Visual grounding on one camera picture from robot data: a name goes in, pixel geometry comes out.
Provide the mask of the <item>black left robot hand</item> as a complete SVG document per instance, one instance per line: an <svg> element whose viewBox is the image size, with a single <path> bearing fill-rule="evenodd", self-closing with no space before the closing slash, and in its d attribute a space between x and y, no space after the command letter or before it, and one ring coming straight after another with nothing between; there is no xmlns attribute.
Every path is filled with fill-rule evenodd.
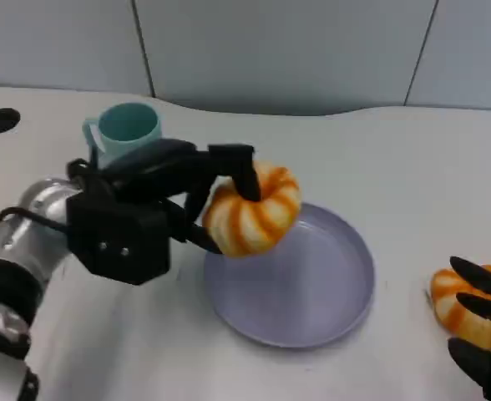
<svg viewBox="0 0 491 401"><path fill-rule="evenodd" d="M161 139L128 152L99 173L121 202L146 206L160 203L174 239L220 254L208 231L195 221L220 176L232 179L241 198L261 200L254 153L251 145L209 145L198 150L185 140Z"/></svg>

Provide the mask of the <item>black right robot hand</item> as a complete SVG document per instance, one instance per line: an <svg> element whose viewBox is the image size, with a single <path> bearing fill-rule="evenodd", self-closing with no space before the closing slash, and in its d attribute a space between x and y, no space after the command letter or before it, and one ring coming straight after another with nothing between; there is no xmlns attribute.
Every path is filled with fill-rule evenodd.
<svg viewBox="0 0 491 401"><path fill-rule="evenodd" d="M491 295L491 272L458 256L449 259L452 269L476 289ZM491 321L491 300L460 292L459 303L470 312ZM448 340L448 351L458 367L481 387L483 397L491 400L491 351L461 338Z"/></svg>

